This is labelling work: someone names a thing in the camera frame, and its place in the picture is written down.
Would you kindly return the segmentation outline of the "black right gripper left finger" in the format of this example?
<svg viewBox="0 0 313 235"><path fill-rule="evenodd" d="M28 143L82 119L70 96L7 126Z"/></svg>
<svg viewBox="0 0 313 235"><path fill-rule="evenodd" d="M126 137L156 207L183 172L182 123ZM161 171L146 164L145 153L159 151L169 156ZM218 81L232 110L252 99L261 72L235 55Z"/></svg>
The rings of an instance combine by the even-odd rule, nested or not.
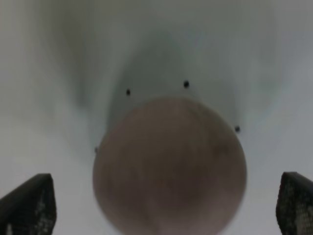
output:
<svg viewBox="0 0 313 235"><path fill-rule="evenodd" d="M37 174L0 199L2 235L51 235L57 220L51 174Z"/></svg>

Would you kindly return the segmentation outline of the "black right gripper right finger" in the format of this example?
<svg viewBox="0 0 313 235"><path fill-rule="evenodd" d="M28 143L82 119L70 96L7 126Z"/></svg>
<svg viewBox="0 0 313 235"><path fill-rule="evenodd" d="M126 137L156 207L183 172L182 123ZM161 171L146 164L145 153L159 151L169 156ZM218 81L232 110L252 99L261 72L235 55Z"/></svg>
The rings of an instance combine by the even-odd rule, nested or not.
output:
<svg viewBox="0 0 313 235"><path fill-rule="evenodd" d="M284 172L276 204L283 235L313 235L313 182L297 172Z"/></svg>

